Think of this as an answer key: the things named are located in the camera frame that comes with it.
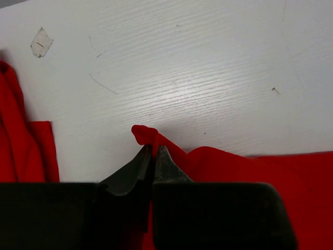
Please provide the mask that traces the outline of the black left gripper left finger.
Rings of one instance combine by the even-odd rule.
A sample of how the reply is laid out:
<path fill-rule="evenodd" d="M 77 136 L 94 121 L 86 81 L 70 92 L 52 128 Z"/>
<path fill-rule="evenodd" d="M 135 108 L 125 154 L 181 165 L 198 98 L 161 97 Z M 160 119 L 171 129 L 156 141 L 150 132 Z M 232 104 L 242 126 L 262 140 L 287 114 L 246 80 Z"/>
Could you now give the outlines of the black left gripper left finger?
<path fill-rule="evenodd" d="M 140 249 L 152 149 L 96 183 L 2 183 L 1 249 Z"/>

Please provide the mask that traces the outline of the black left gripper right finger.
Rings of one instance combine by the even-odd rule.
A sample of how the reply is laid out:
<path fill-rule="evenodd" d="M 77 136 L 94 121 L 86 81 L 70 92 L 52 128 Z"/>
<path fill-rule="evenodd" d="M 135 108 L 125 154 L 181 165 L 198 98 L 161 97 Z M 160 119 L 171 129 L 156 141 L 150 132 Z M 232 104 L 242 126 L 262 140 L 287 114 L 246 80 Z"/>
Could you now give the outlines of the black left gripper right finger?
<path fill-rule="evenodd" d="M 156 249 L 296 249 L 283 201 L 267 183 L 196 182 L 165 146 L 152 184 Z"/>

